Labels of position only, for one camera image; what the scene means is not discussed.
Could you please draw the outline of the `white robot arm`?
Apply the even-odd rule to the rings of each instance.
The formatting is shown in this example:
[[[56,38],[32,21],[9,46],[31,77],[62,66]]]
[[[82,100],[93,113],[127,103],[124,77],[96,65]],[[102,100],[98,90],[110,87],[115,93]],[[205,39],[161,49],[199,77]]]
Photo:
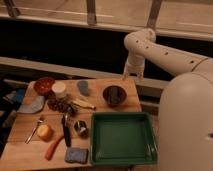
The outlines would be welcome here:
[[[174,76],[158,114],[158,171],[213,171],[213,58],[155,42],[142,29],[128,34],[124,74],[143,76],[150,61]]]

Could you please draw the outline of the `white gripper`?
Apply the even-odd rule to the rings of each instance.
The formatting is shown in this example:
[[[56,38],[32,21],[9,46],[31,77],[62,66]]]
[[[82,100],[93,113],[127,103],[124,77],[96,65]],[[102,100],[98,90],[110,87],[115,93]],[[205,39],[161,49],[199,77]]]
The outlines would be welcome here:
[[[123,72],[123,79],[126,79],[131,74],[135,75],[139,80],[143,78],[145,69],[145,63],[140,65],[133,65],[129,61],[126,61]]]

